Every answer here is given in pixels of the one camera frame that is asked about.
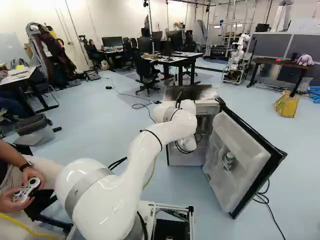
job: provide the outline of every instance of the wristwatch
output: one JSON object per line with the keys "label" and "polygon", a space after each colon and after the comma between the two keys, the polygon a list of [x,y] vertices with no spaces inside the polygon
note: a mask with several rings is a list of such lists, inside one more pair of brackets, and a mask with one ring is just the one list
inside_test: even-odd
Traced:
{"label": "wristwatch", "polygon": [[33,163],[31,163],[31,162],[29,162],[29,161],[26,161],[26,164],[23,164],[21,167],[19,167],[19,170],[20,170],[21,172],[23,172],[23,171],[25,170],[25,168],[27,168],[27,167],[33,167],[33,166],[34,166]]}

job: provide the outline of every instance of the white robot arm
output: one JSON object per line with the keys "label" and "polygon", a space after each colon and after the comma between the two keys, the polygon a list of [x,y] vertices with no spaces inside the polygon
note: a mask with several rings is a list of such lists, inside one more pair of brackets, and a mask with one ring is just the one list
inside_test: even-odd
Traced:
{"label": "white robot arm", "polygon": [[231,59],[233,64],[238,64],[239,61],[243,58],[245,52],[243,51],[244,45],[248,43],[250,40],[250,36],[242,33],[239,41],[234,42],[233,45],[236,45],[237,48],[235,51],[231,52]]}
{"label": "white robot arm", "polygon": [[137,216],[145,175],[158,153],[173,141],[188,151],[197,147],[196,106],[191,100],[176,105],[155,107],[157,124],[142,130],[131,143],[121,175],[89,158],[70,163],[59,174],[56,195],[85,239],[125,239]]}

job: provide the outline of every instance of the yellow cable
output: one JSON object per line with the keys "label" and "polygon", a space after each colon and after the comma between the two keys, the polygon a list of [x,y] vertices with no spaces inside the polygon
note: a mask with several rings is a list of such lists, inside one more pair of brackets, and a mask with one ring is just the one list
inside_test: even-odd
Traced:
{"label": "yellow cable", "polygon": [[53,240],[57,239],[55,236],[52,236],[50,234],[36,233],[36,232],[30,230],[26,225],[22,224],[21,222],[13,219],[12,217],[9,217],[9,216],[3,214],[3,213],[0,213],[0,219],[6,219],[6,220],[18,225],[19,227],[23,228],[24,230],[26,230],[27,232],[29,232],[30,234],[32,234],[32,235],[34,235],[36,237],[48,237],[48,238],[53,239]]}
{"label": "yellow cable", "polygon": [[148,186],[148,184],[150,183],[150,180],[152,179],[152,177],[153,177],[153,175],[154,175],[154,172],[155,172],[155,167],[156,167],[156,159],[154,159],[154,162],[153,162],[153,169],[152,169],[151,175],[150,175],[150,177],[148,178],[148,180],[146,181],[146,183],[143,185],[142,190],[144,190],[145,187]]}

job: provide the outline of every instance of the bottle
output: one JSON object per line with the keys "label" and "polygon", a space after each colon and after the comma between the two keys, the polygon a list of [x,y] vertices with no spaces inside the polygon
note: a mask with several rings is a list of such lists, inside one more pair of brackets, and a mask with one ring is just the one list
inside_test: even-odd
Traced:
{"label": "bottle", "polygon": [[229,151],[224,157],[223,169],[226,171],[230,170],[234,160],[235,160],[235,155]]}

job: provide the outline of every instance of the window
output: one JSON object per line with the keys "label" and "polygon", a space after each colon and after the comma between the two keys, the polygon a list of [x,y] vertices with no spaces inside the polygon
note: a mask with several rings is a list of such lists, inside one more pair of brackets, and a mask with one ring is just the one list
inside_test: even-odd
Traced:
{"label": "window", "polygon": [[241,23],[241,24],[237,24],[237,25],[235,25],[235,24],[233,24],[233,27],[235,28],[235,27],[237,27],[237,28],[241,28],[241,27],[243,27],[244,25]]}

